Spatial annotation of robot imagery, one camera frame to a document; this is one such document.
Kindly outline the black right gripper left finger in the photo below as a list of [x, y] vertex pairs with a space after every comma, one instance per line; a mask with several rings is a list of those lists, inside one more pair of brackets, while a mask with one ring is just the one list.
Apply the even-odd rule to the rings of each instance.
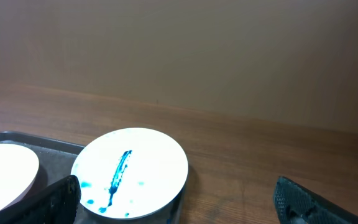
[[68, 175], [1, 210], [0, 224], [73, 224], [80, 199], [79, 181], [75, 175]]

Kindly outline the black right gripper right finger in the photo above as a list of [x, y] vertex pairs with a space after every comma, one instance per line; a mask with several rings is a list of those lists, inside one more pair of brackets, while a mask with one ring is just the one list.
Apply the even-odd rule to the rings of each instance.
[[358, 224], [358, 216], [291, 179], [280, 176], [273, 204], [281, 224]]

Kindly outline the white plate blue puddle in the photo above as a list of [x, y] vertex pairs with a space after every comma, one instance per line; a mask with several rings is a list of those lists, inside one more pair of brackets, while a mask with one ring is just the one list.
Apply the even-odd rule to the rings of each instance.
[[33, 150], [16, 144], [0, 144], [0, 210], [24, 198], [38, 170], [39, 158]]

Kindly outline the white plate long blue streak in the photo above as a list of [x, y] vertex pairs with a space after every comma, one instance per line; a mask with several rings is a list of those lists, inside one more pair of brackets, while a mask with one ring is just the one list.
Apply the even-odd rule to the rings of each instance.
[[80, 203], [102, 217], [130, 220], [169, 204], [188, 177], [188, 159], [173, 138], [148, 128], [124, 128], [89, 143], [71, 168]]

